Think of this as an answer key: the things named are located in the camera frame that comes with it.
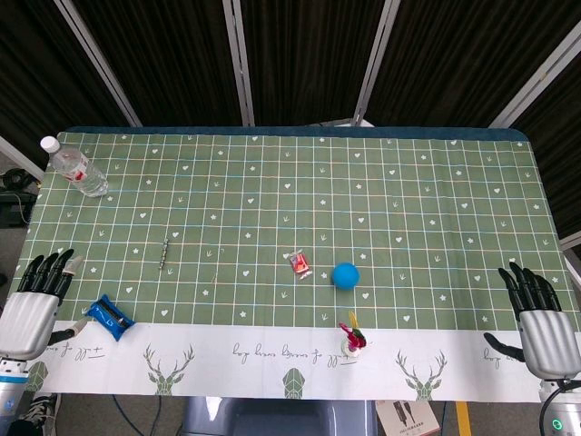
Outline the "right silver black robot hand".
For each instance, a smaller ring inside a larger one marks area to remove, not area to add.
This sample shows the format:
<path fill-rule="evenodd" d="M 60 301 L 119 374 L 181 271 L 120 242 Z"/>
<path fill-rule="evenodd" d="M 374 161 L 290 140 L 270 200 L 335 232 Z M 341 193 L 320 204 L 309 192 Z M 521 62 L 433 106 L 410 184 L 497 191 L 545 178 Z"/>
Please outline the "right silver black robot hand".
<path fill-rule="evenodd" d="M 498 273 L 507 287 L 521 345 L 506 345 L 484 334 L 496 352 L 523 362 L 541 380 L 572 380 L 580 373 L 580 350 L 556 291 L 541 275 L 515 262 Z"/>

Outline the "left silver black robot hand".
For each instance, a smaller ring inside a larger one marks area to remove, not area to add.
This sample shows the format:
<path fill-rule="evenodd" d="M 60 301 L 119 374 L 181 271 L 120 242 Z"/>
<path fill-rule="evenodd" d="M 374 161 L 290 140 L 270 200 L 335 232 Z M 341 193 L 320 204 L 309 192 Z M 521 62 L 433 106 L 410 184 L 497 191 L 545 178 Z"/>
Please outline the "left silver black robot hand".
<path fill-rule="evenodd" d="M 25 362 L 39 357 L 46 347 L 78 335 L 89 321 L 84 316 L 56 331 L 54 324 L 76 270 L 83 262 L 74 250 L 35 257 L 25 268 L 15 292 L 1 315 L 1 358 Z"/>

